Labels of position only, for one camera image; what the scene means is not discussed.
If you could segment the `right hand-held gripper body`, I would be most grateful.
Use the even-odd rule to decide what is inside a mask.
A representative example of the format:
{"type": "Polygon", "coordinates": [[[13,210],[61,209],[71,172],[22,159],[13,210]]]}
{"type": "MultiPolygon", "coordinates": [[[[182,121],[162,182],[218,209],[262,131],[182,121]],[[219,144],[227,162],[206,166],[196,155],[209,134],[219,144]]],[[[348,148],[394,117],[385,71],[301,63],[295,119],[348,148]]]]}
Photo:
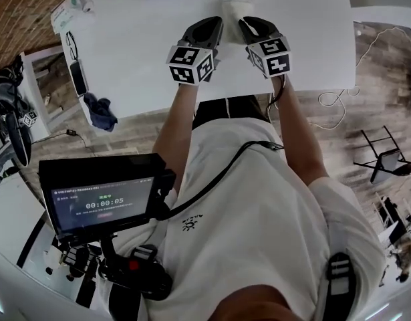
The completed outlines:
{"type": "Polygon", "coordinates": [[[273,23],[245,16],[238,24],[247,45],[249,60],[266,78],[291,71],[291,50],[287,38],[273,23]]]}

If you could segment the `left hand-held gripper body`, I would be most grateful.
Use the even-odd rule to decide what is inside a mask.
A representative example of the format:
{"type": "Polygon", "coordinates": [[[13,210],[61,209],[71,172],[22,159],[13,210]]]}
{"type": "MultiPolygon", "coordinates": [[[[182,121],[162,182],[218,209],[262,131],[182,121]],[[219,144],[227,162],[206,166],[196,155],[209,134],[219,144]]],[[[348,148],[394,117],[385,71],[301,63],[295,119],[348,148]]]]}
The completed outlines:
{"type": "Polygon", "coordinates": [[[218,46],[223,34],[219,16],[202,19],[188,27],[171,47],[166,64],[178,84],[198,86],[209,82],[218,64],[218,46]]]}

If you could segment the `white cloth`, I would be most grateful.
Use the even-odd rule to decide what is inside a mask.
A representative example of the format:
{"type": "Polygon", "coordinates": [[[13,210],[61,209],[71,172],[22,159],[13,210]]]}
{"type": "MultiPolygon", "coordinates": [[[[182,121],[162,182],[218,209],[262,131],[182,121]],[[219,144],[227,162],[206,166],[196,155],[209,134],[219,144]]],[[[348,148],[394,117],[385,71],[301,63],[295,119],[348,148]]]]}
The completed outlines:
{"type": "Polygon", "coordinates": [[[223,0],[221,3],[223,18],[223,39],[227,43],[244,44],[239,21],[252,15],[253,4],[248,0],[223,0]]]}

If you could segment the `person's right forearm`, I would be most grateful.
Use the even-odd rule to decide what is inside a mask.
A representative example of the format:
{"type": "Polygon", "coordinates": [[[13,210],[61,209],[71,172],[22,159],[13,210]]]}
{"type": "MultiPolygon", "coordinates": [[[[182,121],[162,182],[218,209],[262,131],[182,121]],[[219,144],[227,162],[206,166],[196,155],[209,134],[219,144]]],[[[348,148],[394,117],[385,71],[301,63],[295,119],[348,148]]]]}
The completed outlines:
{"type": "Polygon", "coordinates": [[[301,110],[289,80],[271,78],[279,109],[281,135],[287,164],[306,184],[327,177],[319,143],[301,110]]]}

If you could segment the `person's left forearm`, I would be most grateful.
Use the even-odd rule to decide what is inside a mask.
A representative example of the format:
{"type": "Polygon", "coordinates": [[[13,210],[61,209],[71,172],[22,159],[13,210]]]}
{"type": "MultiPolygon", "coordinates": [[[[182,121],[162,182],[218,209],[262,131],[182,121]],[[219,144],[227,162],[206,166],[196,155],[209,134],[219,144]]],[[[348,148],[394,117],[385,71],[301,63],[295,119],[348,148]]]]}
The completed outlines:
{"type": "Polygon", "coordinates": [[[168,116],[152,148],[176,174],[174,189],[179,193],[188,159],[198,86],[178,87],[168,116]]]}

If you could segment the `crumpled dark blue cloth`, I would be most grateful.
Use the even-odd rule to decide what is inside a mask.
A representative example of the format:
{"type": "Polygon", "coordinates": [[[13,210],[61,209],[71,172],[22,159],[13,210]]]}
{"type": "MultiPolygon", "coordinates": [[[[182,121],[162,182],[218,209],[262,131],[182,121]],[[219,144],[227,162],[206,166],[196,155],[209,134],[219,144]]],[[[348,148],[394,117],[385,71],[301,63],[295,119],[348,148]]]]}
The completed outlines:
{"type": "Polygon", "coordinates": [[[110,110],[111,101],[107,98],[97,99],[89,92],[84,94],[83,100],[88,107],[92,126],[106,132],[112,132],[118,119],[110,110]]]}

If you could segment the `person's black shorts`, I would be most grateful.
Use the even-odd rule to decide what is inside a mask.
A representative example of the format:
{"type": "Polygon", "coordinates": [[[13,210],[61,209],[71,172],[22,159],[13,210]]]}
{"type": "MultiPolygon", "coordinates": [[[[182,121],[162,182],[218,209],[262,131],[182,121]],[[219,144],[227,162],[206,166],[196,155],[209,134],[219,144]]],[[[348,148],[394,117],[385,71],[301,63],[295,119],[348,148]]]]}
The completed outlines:
{"type": "Polygon", "coordinates": [[[270,123],[256,96],[236,96],[201,102],[194,116],[192,130],[213,120],[229,118],[254,118],[270,123]]]}

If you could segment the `black eyeglasses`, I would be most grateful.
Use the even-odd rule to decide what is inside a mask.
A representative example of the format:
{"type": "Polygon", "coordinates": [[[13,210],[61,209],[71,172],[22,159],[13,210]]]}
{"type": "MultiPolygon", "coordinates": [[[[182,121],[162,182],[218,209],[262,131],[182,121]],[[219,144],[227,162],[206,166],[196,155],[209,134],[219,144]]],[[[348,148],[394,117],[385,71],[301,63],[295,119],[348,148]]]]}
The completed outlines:
{"type": "Polygon", "coordinates": [[[73,61],[77,61],[78,60],[78,48],[77,48],[74,36],[70,31],[68,31],[65,34],[65,41],[67,43],[67,46],[70,49],[71,59],[73,61]]]}

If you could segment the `white green tissue pack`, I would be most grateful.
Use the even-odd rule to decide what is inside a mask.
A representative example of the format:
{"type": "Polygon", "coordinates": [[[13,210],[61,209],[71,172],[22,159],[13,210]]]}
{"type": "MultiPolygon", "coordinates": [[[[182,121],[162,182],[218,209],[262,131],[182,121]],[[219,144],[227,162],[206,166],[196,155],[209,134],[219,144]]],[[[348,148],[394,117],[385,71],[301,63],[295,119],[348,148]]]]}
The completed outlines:
{"type": "Polygon", "coordinates": [[[50,18],[53,32],[56,35],[79,29],[94,21],[94,2],[92,0],[64,0],[51,12],[50,18]]]}

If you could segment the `white side table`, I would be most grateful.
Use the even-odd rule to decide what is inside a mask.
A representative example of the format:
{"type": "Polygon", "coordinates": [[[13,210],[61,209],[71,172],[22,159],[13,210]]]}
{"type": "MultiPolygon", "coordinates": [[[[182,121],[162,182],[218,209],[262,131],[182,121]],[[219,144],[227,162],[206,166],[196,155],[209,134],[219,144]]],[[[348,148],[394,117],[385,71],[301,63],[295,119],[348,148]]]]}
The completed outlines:
{"type": "Polygon", "coordinates": [[[47,75],[49,70],[35,72],[33,63],[60,54],[64,56],[61,45],[48,47],[30,54],[25,54],[24,51],[20,53],[23,62],[23,81],[19,86],[19,92],[37,114],[35,123],[29,129],[32,142],[49,137],[55,128],[81,110],[81,104],[77,102],[76,105],[65,110],[59,108],[56,112],[49,113],[39,91],[37,79],[47,75]]]}

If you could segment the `black folding chair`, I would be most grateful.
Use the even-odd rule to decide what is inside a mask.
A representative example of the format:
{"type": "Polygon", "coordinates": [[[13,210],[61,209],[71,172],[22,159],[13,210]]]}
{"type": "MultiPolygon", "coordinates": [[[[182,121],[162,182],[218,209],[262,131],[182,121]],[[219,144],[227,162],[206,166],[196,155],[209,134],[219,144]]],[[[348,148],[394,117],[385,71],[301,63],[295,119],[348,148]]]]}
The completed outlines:
{"type": "Polygon", "coordinates": [[[370,178],[370,183],[373,185],[383,183],[392,176],[408,177],[411,175],[411,161],[406,160],[402,150],[388,128],[383,126],[383,129],[386,131],[387,136],[375,140],[370,140],[366,132],[361,130],[362,136],[366,139],[368,146],[374,154],[374,160],[365,163],[353,162],[353,164],[358,167],[373,170],[370,178]],[[392,149],[378,154],[374,143],[383,142],[385,140],[391,140],[394,146],[392,149]]]}

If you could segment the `black chest-mounted monitor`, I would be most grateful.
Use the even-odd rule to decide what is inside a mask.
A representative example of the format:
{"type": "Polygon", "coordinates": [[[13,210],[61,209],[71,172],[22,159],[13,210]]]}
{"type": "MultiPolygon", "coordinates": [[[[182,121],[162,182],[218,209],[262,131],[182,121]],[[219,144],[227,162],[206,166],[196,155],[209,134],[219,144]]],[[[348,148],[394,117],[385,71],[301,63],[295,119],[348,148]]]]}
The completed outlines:
{"type": "Polygon", "coordinates": [[[68,244],[165,217],[176,178],[156,153],[42,160],[38,175],[55,235],[68,244]]]}

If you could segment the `person's white t-shirt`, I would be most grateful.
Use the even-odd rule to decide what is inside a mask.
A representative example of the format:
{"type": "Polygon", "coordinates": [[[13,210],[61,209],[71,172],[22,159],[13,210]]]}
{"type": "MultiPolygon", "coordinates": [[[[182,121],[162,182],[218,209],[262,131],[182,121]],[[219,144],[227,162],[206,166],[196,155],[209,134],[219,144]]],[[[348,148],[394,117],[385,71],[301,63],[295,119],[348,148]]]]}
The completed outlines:
{"type": "Polygon", "coordinates": [[[287,164],[282,135],[254,118],[192,130],[173,217],[160,258],[173,285],[162,301],[100,282],[106,311],[123,321],[208,321],[228,295],[276,288],[304,321],[329,321],[366,304],[384,269],[378,237],[347,186],[329,177],[306,185],[287,164]]]}

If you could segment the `black equipment pile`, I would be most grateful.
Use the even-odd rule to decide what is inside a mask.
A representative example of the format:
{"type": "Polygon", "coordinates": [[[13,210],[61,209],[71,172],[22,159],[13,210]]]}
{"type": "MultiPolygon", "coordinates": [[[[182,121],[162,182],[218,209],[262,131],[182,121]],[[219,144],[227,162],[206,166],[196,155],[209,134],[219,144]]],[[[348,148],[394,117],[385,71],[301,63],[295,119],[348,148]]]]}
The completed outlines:
{"type": "Polygon", "coordinates": [[[23,119],[32,109],[19,93],[22,81],[23,61],[18,55],[12,64],[0,69],[0,119],[4,121],[18,161],[26,167],[31,159],[31,138],[23,119]]]}

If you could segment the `black monitor mount clamp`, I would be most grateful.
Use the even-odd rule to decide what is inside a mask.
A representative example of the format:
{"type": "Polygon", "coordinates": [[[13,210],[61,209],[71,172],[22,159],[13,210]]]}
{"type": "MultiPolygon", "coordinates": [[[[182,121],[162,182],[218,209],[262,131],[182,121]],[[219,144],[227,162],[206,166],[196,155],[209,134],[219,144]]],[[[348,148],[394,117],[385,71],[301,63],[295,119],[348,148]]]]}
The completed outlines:
{"type": "Polygon", "coordinates": [[[99,245],[70,247],[62,255],[62,262],[77,272],[100,276],[105,281],[139,292],[149,300],[165,299],[172,287],[172,278],[158,261],[158,248],[152,244],[135,247],[128,257],[119,255],[113,244],[115,235],[103,238],[99,245]]]}

